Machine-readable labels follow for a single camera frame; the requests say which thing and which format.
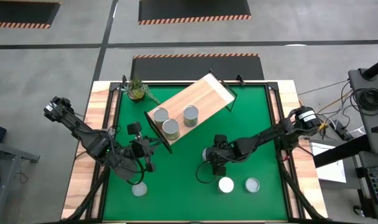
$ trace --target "hazard stripe tape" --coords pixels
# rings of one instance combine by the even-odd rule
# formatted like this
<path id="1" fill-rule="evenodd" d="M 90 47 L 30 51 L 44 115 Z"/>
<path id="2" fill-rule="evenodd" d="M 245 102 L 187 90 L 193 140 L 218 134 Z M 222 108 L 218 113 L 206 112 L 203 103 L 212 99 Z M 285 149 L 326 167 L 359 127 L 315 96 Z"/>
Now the hazard stripe tape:
<path id="1" fill-rule="evenodd" d="M 62 4 L 62 2 L 56 2 L 56 1 L 10 1 L 8 2 L 30 2 L 30 3 L 59 3 Z"/>
<path id="2" fill-rule="evenodd" d="M 0 22 L 2 28 L 29 28 L 29 29 L 49 29 L 50 24 L 20 23 L 20 22 Z"/>
<path id="3" fill-rule="evenodd" d="M 169 58 L 169 57 L 258 57 L 258 54 L 175 54 L 175 55 L 135 55 L 136 58 Z"/>
<path id="4" fill-rule="evenodd" d="M 235 15 L 235 16 L 202 16 L 202 17 L 186 17 L 173 19 L 151 19 L 139 21 L 139 25 L 154 25 L 154 24 L 172 24 L 181 22 L 210 22 L 210 21 L 230 21 L 230 20 L 244 20 L 251 19 L 250 15 Z"/>

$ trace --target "metal can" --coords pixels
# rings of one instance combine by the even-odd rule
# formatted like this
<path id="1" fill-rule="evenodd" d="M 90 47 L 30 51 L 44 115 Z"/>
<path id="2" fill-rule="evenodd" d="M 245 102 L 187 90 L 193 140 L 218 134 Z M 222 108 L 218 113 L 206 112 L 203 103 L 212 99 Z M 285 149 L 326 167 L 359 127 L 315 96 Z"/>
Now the metal can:
<path id="1" fill-rule="evenodd" d="M 163 126 L 164 121 L 168 119 L 168 111 L 164 108 L 157 108 L 153 112 L 153 120 L 157 127 L 160 129 Z"/>
<path id="2" fill-rule="evenodd" d="M 179 125 L 174 119 L 168 119 L 163 123 L 163 132 L 165 137 L 170 141 L 175 141 L 179 138 Z"/>
<path id="3" fill-rule="evenodd" d="M 183 123 L 186 127 L 192 128 L 197 125 L 199 117 L 199 110 L 196 106 L 187 106 L 185 110 L 183 110 Z"/>

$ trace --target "black floor mat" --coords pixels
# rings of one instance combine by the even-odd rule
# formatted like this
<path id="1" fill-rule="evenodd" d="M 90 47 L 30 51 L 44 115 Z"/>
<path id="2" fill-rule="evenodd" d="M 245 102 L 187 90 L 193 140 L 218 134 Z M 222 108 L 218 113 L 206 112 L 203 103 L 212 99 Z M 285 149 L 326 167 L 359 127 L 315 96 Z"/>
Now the black floor mat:
<path id="1" fill-rule="evenodd" d="M 264 80 L 257 54 L 138 55 L 132 60 L 131 79 L 198 80 L 212 69 L 220 80 Z"/>
<path id="2" fill-rule="evenodd" d="M 141 0 L 139 24 L 250 19 L 247 0 Z"/>
<path id="3" fill-rule="evenodd" d="M 0 27 L 48 29 L 60 2 L 0 1 Z"/>

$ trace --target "plant pot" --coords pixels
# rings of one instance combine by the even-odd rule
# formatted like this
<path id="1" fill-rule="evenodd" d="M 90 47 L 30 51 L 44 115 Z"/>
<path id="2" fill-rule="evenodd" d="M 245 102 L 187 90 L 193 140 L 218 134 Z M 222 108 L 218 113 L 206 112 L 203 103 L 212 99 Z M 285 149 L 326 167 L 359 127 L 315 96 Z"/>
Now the plant pot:
<path id="1" fill-rule="evenodd" d="M 128 95 L 128 98 L 130 98 L 135 103 L 141 102 L 145 99 L 145 93 L 140 98 L 135 98 L 134 96 L 131 95 L 131 93 L 128 93 L 127 95 Z"/>

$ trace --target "paper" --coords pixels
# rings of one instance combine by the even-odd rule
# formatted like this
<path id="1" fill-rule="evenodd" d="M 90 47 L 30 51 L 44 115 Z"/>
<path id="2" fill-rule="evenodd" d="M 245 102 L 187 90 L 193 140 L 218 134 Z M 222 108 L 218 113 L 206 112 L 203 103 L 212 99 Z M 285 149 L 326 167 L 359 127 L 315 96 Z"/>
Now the paper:
<path id="1" fill-rule="evenodd" d="M 329 149 L 335 148 L 335 146 L 329 146 L 325 144 L 318 144 L 311 142 L 311 150 L 313 155 L 321 154 Z M 346 183 L 344 163 L 342 160 L 334 162 L 332 164 L 325 165 L 316 169 L 318 177 L 321 180 L 330 180 L 341 183 Z"/>

